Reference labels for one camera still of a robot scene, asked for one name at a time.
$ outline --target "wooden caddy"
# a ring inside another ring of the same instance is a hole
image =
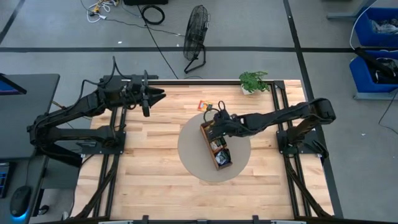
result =
[[[211,158],[213,159],[213,162],[214,162],[214,165],[216,166],[216,169],[217,169],[217,170],[220,170],[220,169],[224,169],[225,167],[229,167],[229,166],[232,165],[233,163],[232,163],[232,161],[230,161],[229,163],[223,164],[222,166],[219,166],[219,165],[218,165],[217,160],[216,160],[216,155],[217,155],[217,153],[219,153],[219,152],[222,151],[222,150],[228,149],[228,148],[227,148],[226,143],[223,144],[222,146],[220,146],[220,147],[217,148],[217,149],[214,149],[214,150],[213,150],[213,149],[211,148],[211,146],[210,146],[210,143],[211,143],[211,142],[210,142],[210,141],[208,140],[208,138],[207,138],[206,128],[207,128],[212,122],[213,122],[213,121],[207,121],[207,122],[201,124],[201,125],[200,125],[200,131],[201,131],[203,137],[205,138],[207,148],[209,149]]]

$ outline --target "blue storage bin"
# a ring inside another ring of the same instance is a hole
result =
[[[385,51],[366,51],[376,58],[393,58],[398,60],[398,52]],[[389,93],[398,88],[398,84],[376,84],[373,82],[366,62],[361,57],[356,57],[350,64],[349,68],[353,74],[356,89],[360,93]]]
[[[361,45],[398,47],[398,34],[378,34],[374,32],[370,19],[374,21],[398,19],[398,9],[370,8],[358,19],[355,25],[355,31]]]

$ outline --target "wooden table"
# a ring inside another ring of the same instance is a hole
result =
[[[290,105],[305,101],[300,80],[285,80],[285,86]],[[266,220],[293,218],[276,125],[251,138],[248,165],[226,182],[210,183],[192,176],[177,152],[183,125],[201,113],[197,110],[200,100],[223,100],[230,114],[269,113],[275,110],[271,92],[244,96],[239,85],[156,87],[163,88],[167,97],[152,107],[149,118],[143,117],[140,108],[127,114],[126,147],[119,161],[112,220],[140,220],[143,215],[151,220],[250,220],[253,215]],[[280,94],[278,97],[283,108]],[[93,118],[91,128],[109,125],[110,116],[107,111]],[[73,215],[95,192],[102,157],[94,156],[81,168]],[[307,188],[323,209],[333,214],[320,159],[314,154],[302,154],[300,158]],[[304,215],[297,188],[296,194],[300,214]]]

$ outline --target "computer mouse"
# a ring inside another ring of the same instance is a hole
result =
[[[13,217],[20,217],[25,214],[29,206],[31,193],[32,190],[29,186],[22,186],[15,190],[10,201],[10,212]]]

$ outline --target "black cable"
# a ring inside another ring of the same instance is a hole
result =
[[[379,120],[379,125],[380,125],[380,126],[382,126],[383,128],[388,128],[388,129],[390,129],[391,131],[393,131],[393,132],[396,133],[396,134],[398,134],[398,132],[397,132],[396,130],[394,130],[394,129],[388,127],[388,126],[382,125],[382,124],[381,124],[381,120],[383,120],[383,118],[384,118],[384,116],[386,115],[387,111],[390,109],[392,102],[394,102],[394,100],[395,100],[395,98],[396,98],[396,96],[397,96],[397,93],[398,93],[398,89],[396,89],[396,93],[394,94],[394,97],[392,97],[392,100],[390,101],[390,104],[388,104],[388,107],[387,107],[386,111],[384,112],[384,114],[381,116],[381,118],[380,118],[380,120]]]
[[[205,111],[205,113],[203,114],[203,120],[204,120],[205,122],[207,122],[207,121],[206,121],[206,114],[207,114],[207,112],[212,111],[212,110],[215,110],[215,111],[217,111],[218,113],[220,112],[220,111],[219,111],[218,109],[216,109],[216,108],[207,109],[207,110]]]
[[[85,160],[81,163],[81,166],[80,166],[80,169],[79,169],[79,173],[78,173],[78,175],[77,175],[78,177],[79,177],[79,175],[80,175],[81,168],[83,167],[83,165],[85,164],[85,162],[87,162],[87,161],[88,161],[89,159],[91,159],[93,156],[94,156],[94,154],[90,155],[89,157],[87,157],[87,159],[85,159]],[[72,210],[73,210],[73,208],[74,208],[74,206],[75,206],[76,188],[77,188],[77,185],[76,185],[75,189],[73,190],[73,200],[72,200],[72,206],[71,206],[70,211],[69,211],[69,214],[68,214],[69,217],[72,215]]]
[[[115,62],[115,66],[116,66],[116,71],[119,73],[119,75],[120,75],[121,77],[123,77],[123,78],[125,78],[125,79],[130,79],[129,77],[123,75],[123,74],[119,71],[119,67],[118,67],[118,65],[117,65],[116,62]]]
[[[177,33],[166,31],[166,30],[158,30],[158,29],[154,29],[154,28],[151,28],[151,27],[148,27],[148,28],[150,28],[153,31],[157,31],[157,32],[164,32],[166,34],[173,34],[173,35],[176,35],[176,36],[185,37],[185,35],[177,34]]]
[[[25,185],[27,185],[27,178],[28,178],[28,176],[29,176],[29,165],[30,165],[30,162],[31,162],[32,158],[33,158],[33,156],[32,156],[32,157],[30,157],[30,158],[29,158],[29,160],[27,161],[27,165],[26,165],[26,178],[25,178]]]
[[[89,159],[91,159],[93,156],[94,156],[94,154],[88,156],[87,159],[85,159],[85,160],[81,163],[80,168],[84,165],[84,163],[86,163],[86,162],[87,162]]]
[[[125,24],[127,26],[136,26],[136,27],[140,27],[140,28],[146,29],[146,27],[144,27],[144,26],[140,26],[140,25],[137,25],[137,24],[130,24],[130,23],[127,23],[127,22],[124,22],[124,21],[119,21],[117,19],[108,19],[107,18],[107,19],[105,19],[105,21],[114,21],[114,22],[123,23],[123,24]]]
[[[57,103],[56,101],[52,101],[52,104],[54,104],[55,106],[58,106],[59,108],[61,108],[61,109],[66,109],[66,107],[64,107],[64,106],[62,106],[61,104],[59,104],[59,103]],[[89,121],[91,121],[91,118],[87,118],[87,117],[82,117],[82,118],[84,118],[84,119],[87,119],[87,120],[89,120]]]
[[[141,13],[141,16],[142,16],[141,8],[140,8],[138,5],[137,5],[137,7],[138,7],[138,9],[139,9],[139,11],[140,11],[140,13]],[[178,76],[175,74],[173,68],[171,67],[171,65],[170,65],[169,62],[167,61],[167,59],[164,57],[164,55],[163,55],[162,51],[160,50],[159,46],[157,45],[157,42],[156,42],[156,40],[155,40],[155,37],[152,35],[152,32],[150,31],[150,28],[148,27],[147,21],[144,20],[144,22],[145,22],[145,25],[146,25],[146,27],[147,27],[147,29],[148,29],[148,31],[149,31],[150,37],[152,38],[152,40],[154,41],[154,43],[155,43],[155,45],[156,45],[156,47],[157,47],[157,50],[158,50],[159,53],[162,55],[164,61],[165,61],[165,62],[167,63],[167,65],[169,66],[170,70],[173,72],[173,75],[175,76],[175,78],[176,78],[176,79],[179,79]]]
[[[69,125],[70,128],[75,129],[69,122],[67,122],[67,125]]]
[[[162,15],[161,20],[159,20],[159,21],[157,21],[157,22],[152,22],[152,21],[148,20],[148,19],[144,16],[146,10],[148,10],[148,9],[156,9],[158,12],[160,12],[161,15]],[[142,8],[142,10],[140,10],[140,12],[141,12],[141,17],[142,17],[143,20],[146,22],[146,24],[150,24],[150,25],[159,25],[159,24],[161,24],[161,23],[164,21],[164,19],[166,18],[165,14],[164,14],[164,11],[163,11],[159,6],[155,6],[155,5],[146,5],[146,6],[144,6],[144,7]]]
[[[83,80],[83,81],[81,82],[81,88],[80,88],[79,97],[77,98],[76,102],[75,102],[71,107],[69,107],[69,108],[66,110],[66,113],[69,112],[70,110],[72,110],[72,109],[79,103],[79,101],[81,100],[81,97],[83,96],[83,90],[84,90],[84,87],[85,87],[85,82],[88,82],[88,83],[93,84],[93,85],[96,85],[96,86],[99,86],[99,85],[104,85],[104,86],[106,86],[106,85],[111,81],[111,79],[113,78],[113,75],[114,75],[115,68],[117,68],[116,59],[115,59],[114,56],[112,56],[112,60],[113,60],[113,68],[112,68],[111,76],[110,76],[110,78],[108,79],[108,81],[106,81],[106,83],[102,83],[102,82],[95,83],[95,82],[92,82],[92,81],[89,81],[89,80]]]
[[[86,8],[86,6],[83,4],[83,0],[80,0],[81,5],[83,6],[83,8],[86,9],[86,11],[91,12],[89,9]]]
[[[136,16],[136,17],[138,17],[138,18],[141,18],[141,16],[139,16],[139,15],[133,13],[133,12],[128,11],[123,5],[124,5],[124,3],[123,3],[123,1],[122,1],[121,7],[122,7],[123,10],[125,10],[126,12],[132,14],[133,16]],[[138,27],[140,27],[140,28],[146,29],[146,27],[142,27],[142,26],[139,26],[139,25],[137,25],[137,24],[127,24],[127,25],[129,25],[129,26],[138,26]],[[158,29],[154,29],[154,28],[151,28],[151,27],[150,27],[150,29],[153,30],[153,31],[164,32],[164,33],[166,33],[166,34],[173,34],[173,35],[176,35],[176,36],[185,37],[184,35],[177,34],[177,33],[170,32],[170,31],[166,31],[166,30],[158,30]]]

